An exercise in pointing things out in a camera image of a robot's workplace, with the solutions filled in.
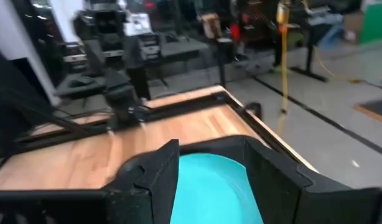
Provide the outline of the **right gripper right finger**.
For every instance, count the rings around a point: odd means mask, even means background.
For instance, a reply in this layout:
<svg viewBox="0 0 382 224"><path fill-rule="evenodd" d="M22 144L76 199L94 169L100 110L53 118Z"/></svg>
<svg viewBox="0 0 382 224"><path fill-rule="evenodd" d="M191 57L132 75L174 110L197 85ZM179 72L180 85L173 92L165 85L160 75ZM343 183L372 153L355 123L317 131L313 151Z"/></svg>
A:
<svg viewBox="0 0 382 224"><path fill-rule="evenodd" d="M312 181L298 172L300 164L246 138L244 162L248 181L264 224L294 224L302 188Z"/></svg>

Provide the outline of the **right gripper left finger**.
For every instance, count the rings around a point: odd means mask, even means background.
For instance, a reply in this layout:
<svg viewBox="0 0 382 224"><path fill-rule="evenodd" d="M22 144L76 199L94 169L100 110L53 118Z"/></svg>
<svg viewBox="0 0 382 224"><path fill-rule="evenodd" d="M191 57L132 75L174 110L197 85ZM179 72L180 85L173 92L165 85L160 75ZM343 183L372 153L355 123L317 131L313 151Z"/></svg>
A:
<svg viewBox="0 0 382 224"><path fill-rule="evenodd" d="M114 178L115 224L170 224L179 176L179 141L126 161Z"/></svg>

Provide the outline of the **teal plate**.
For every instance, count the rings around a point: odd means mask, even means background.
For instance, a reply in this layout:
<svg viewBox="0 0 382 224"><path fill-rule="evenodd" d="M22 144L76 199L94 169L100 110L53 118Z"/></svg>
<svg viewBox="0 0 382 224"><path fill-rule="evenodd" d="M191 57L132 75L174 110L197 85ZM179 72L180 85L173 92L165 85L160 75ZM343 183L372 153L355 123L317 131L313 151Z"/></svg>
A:
<svg viewBox="0 0 382 224"><path fill-rule="evenodd" d="M263 224L246 168L216 154L180 156L170 224Z"/></svg>

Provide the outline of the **dark desk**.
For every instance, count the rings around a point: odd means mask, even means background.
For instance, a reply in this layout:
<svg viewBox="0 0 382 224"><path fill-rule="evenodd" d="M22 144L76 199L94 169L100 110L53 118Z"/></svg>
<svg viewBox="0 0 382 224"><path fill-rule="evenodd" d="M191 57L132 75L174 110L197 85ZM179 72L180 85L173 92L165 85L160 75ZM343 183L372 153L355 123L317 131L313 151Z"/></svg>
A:
<svg viewBox="0 0 382 224"><path fill-rule="evenodd" d="M123 72L106 69L102 76L91 77L86 74L69 75L59 84L56 96L77 100L95 95L108 95L113 98L130 92L133 95L134 87L129 77Z"/></svg>

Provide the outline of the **grey desk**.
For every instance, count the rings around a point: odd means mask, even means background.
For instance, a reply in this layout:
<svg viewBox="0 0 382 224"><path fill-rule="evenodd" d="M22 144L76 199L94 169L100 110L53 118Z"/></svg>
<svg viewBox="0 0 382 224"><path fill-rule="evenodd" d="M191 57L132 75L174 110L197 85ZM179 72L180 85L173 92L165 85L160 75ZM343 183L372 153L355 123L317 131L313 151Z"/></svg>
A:
<svg viewBox="0 0 382 224"><path fill-rule="evenodd" d="M208 48L206 43L195 39L181 40L162 44L161 54L166 60L186 60L200 55L200 51Z"/></svg>

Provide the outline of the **black floor mat striped edge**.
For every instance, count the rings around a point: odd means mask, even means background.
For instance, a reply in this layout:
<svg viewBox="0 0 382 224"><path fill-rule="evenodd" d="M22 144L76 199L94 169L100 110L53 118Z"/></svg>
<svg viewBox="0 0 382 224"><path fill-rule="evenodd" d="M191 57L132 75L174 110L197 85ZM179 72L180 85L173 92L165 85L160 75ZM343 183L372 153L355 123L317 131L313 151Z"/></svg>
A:
<svg viewBox="0 0 382 224"><path fill-rule="evenodd" d="M356 104L354 109L382 123L382 99Z"/></svg>

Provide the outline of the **black standing desk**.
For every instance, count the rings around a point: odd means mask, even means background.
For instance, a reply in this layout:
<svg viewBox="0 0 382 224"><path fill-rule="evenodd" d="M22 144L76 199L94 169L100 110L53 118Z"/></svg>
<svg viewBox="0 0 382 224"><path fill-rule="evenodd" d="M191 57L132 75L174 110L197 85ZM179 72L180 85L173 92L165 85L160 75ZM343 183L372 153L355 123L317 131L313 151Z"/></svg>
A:
<svg viewBox="0 0 382 224"><path fill-rule="evenodd" d="M328 6L306 9L303 22L308 31L307 35L307 53L305 60L305 68L291 67L292 72L313 78L320 82L328 82L328 78L318 75L312 71L312 61L314 49L323 39L329 29L342 21L343 16L334 12Z"/></svg>

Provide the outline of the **brown box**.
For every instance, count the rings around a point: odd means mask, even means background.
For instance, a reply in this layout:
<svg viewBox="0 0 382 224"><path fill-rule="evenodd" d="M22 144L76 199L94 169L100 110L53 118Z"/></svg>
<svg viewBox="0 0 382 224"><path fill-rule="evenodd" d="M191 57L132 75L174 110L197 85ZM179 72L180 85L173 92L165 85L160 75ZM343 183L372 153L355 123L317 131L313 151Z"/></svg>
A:
<svg viewBox="0 0 382 224"><path fill-rule="evenodd" d="M217 14L210 13L201 16L203 29L208 39L218 39L222 36L220 20Z"/></svg>

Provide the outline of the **cardboard box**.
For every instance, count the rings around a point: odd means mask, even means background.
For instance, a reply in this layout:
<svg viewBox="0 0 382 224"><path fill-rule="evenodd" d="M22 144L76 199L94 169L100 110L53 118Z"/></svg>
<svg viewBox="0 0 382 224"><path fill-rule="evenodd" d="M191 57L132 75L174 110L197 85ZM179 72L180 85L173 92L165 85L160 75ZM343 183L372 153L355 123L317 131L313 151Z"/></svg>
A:
<svg viewBox="0 0 382 224"><path fill-rule="evenodd" d="M357 44L364 20L364 13L354 12L344 16L343 37L346 41Z"/></svg>

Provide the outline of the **green box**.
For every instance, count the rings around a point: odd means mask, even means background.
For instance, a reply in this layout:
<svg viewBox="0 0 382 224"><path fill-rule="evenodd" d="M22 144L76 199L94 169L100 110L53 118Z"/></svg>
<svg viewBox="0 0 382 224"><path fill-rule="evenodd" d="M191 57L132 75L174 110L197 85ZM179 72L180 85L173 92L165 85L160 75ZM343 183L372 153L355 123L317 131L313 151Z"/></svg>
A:
<svg viewBox="0 0 382 224"><path fill-rule="evenodd" d="M382 0L362 0L361 11L364 13L364 19L360 43L382 40Z"/></svg>

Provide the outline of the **black table frame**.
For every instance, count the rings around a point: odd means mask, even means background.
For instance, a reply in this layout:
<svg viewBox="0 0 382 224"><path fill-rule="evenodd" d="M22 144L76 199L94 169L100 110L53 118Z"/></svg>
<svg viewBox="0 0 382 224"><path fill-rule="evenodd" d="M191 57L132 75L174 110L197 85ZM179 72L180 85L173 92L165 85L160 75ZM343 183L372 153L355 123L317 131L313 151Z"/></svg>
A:
<svg viewBox="0 0 382 224"><path fill-rule="evenodd" d="M37 97L31 97L28 91L22 92L22 89L29 87L29 83L26 80L12 82L14 75L22 77L22 73L0 53L0 158L103 134L110 128L112 115L83 124L76 123L74 115L68 119L54 116L56 108ZM249 122L254 132L273 149L297 159L295 153L269 133L268 129L253 121L245 108L225 91L155 108L140 102L134 110L139 122L125 124L118 129L128 129L140 122L157 121L223 104L232 107L243 120Z"/></svg>

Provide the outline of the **black clamp bracket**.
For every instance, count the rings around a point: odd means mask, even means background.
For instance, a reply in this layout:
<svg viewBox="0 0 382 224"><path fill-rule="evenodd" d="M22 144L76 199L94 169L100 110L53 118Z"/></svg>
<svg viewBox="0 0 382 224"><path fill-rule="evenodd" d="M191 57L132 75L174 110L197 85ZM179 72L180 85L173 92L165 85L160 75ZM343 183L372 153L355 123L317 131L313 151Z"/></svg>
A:
<svg viewBox="0 0 382 224"><path fill-rule="evenodd" d="M245 110L251 111L259 119L263 118L263 110L261 103L250 102L247 105L245 105Z"/></svg>

